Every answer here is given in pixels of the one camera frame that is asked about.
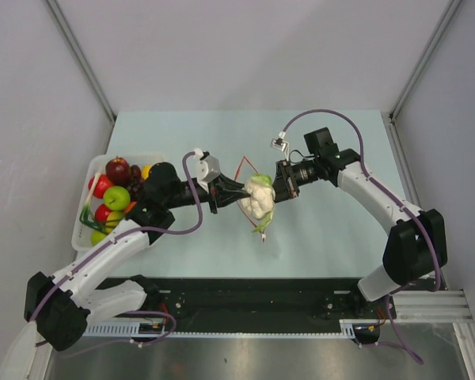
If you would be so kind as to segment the white cauliflower toy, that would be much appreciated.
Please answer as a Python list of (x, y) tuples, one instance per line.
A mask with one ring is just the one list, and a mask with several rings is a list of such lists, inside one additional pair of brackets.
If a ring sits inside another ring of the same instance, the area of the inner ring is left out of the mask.
[(265, 234), (275, 210), (275, 192), (269, 175), (253, 174), (245, 182), (245, 190), (250, 194), (247, 199), (238, 201), (245, 216), (253, 222), (254, 232)]

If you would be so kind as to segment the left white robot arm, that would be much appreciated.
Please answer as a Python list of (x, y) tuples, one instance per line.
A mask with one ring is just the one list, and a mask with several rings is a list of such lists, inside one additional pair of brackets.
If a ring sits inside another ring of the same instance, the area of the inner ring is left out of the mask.
[(81, 258), (52, 275), (37, 272), (27, 282), (24, 318), (36, 326), (43, 341), (56, 351), (72, 347), (86, 329), (120, 314), (154, 314), (158, 289), (136, 275), (120, 285), (101, 290), (99, 285), (127, 259), (149, 248), (164, 235), (187, 235), (201, 227), (175, 231), (172, 209), (203, 203), (212, 211), (249, 198), (245, 186), (219, 171), (215, 158), (196, 162), (196, 177), (181, 180), (168, 162), (154, 165), (139, 201), (114, 230)]

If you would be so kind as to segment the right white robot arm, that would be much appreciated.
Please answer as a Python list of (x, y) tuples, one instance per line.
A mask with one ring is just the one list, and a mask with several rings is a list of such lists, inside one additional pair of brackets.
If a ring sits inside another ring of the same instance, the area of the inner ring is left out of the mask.
[(341, 150), (324, 127), (304, 136), (308, 158), (275, 164), (273, 188), (277, 203), (298, 197), (303, 185), (328, 181), (357, 200), (387, 235), (382, 263), (359, 280), (349, 298), (351, 312), (369, 317), (378, 300), (429, 273), (435, 287), (442, 284), (441, 269), (447, 264), (447, 239), (443, 216), (424, 211), (400, 198), (364, 168), (353, 149)]

